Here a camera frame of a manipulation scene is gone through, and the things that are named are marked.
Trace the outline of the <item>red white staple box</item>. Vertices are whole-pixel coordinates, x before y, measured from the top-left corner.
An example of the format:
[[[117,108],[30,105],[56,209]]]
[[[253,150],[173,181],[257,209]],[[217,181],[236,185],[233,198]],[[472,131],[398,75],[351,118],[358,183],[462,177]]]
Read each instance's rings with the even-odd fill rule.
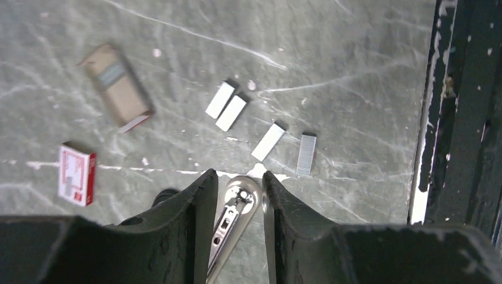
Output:
[[[96,153],[80,151],[64,143],[59,149],[58,197],[86,207],[94,200]]]

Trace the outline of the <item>beige stapler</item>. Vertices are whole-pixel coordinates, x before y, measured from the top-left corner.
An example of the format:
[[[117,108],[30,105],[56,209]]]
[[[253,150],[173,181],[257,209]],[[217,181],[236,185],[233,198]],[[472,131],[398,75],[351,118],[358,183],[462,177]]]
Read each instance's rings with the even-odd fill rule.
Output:
[[[263,190],[248,176],[236,176],[226,186],[223,209],[214,226],[207,283],[214,283],[238,240],[262,203]]]

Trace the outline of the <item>silver staple strip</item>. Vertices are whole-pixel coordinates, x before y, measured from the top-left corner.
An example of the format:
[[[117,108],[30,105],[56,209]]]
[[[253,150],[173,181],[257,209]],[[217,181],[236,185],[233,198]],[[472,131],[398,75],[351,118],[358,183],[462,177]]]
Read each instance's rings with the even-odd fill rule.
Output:
[[[284,121],[275,121],[264,134],[260,142],[253,149],[251,155],[262,162],[269,155],[272,149],[278,144],[287,131],[287,124]]]
[[[298,151],[296,174],[309,176],[313,166],[317,136],[314,133],[302,133]]]
[[[236,88],[233,85],[229,84],[227,81],[222,81],[219,89],[207,106],[205,113],[211,118],[217,119],[235,90]]]
[[[240,96],[235,95],[234,97],[232,97],[229,104],[226,106],[225,110],[216,121],[215,125],[223,131],[228,131],[234,124],[237,117],[243,111],[246,104],[247,102]]]

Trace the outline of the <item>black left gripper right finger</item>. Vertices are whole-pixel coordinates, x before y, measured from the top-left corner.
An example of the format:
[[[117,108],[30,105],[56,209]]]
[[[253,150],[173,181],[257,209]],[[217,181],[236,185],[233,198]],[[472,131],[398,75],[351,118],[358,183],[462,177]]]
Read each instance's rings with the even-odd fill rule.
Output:
[[[339,224],[265,172],[263,223],[271,283],[500,283],[501,260],[459,225]]]

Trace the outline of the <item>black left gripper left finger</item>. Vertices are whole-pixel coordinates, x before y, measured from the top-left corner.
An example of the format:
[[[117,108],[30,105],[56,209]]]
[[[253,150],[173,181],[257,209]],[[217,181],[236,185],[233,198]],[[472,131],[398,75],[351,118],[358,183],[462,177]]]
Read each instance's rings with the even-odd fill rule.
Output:
[[[205,283],[218,197],[209,169],[119,225],[3,215],[2,283]]]

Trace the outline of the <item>black stapler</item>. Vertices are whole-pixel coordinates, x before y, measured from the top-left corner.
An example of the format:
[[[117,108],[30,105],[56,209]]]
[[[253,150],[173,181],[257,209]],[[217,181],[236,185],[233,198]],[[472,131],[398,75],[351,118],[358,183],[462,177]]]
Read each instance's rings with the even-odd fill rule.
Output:
[[[169,198],[176,195],[178,192],[179,191],[177,189],[172,189],[172,188],[162,190],[153,200],[152,207],[155,207],[161,202],[168,200]]]

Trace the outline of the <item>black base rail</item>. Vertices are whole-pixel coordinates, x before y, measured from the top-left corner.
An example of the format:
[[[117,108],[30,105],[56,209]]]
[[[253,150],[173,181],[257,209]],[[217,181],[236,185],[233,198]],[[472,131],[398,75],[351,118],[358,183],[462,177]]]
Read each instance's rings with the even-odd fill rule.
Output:
[[[479,229],[501,250],[501,2],[437,1],[409,224]]]

